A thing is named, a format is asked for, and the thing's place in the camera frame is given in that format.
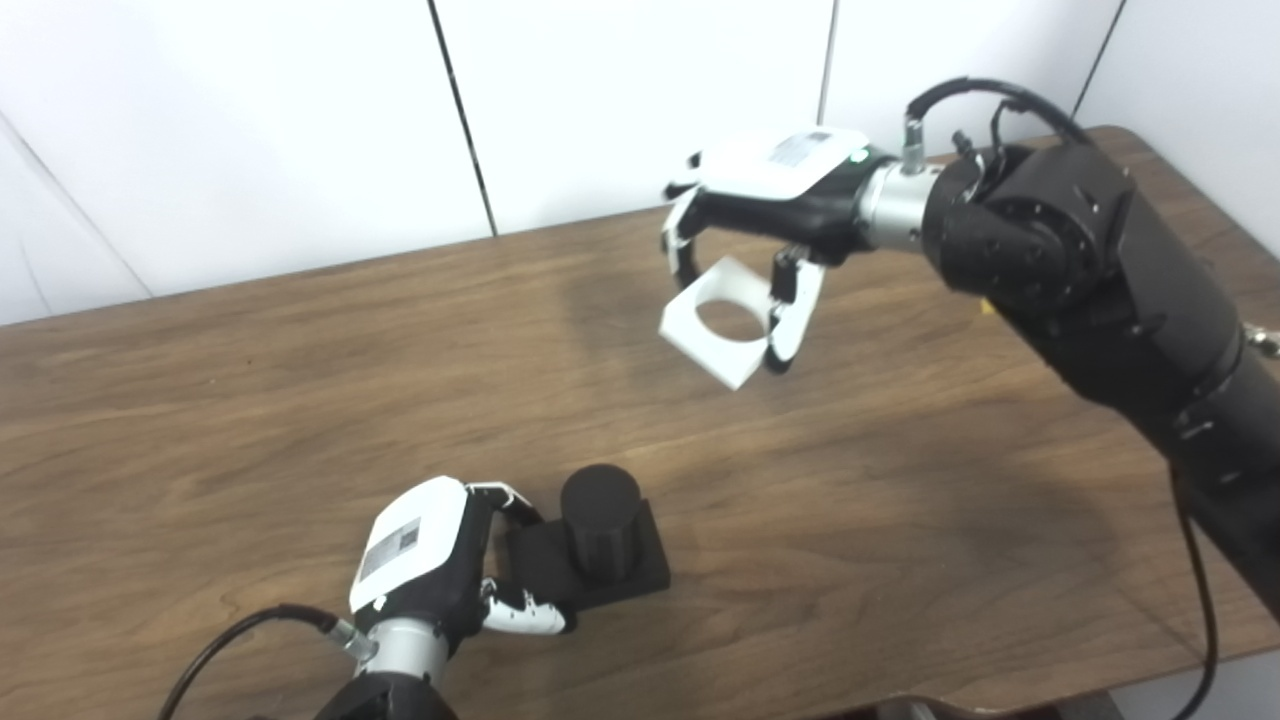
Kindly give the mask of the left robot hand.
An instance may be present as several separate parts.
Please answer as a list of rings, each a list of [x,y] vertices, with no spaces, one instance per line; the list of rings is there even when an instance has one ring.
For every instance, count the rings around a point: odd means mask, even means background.
[[[485,571],[493,519],[518,528],[541,514],[502,482],[425,480],[375,518],[349,591],[355,625],[365,634],[383,623],[424,623],[449,653],[484,629],[526,635],[575,632],[573,611],[540,601],[520,584]]]

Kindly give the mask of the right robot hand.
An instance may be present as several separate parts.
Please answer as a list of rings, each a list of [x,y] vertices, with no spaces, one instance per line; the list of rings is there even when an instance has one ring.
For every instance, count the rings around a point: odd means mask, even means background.
[[[861,196],[892,163],[864,133],[827,127],[742,133],[691,156],[666,188],[660,251],[678,293],[660,336],[731,389],[760,368],[787,373],[827,270],[870,250]],[[698,236],[713,228],[778,241],[769,277],[732,258],[701,272]]]

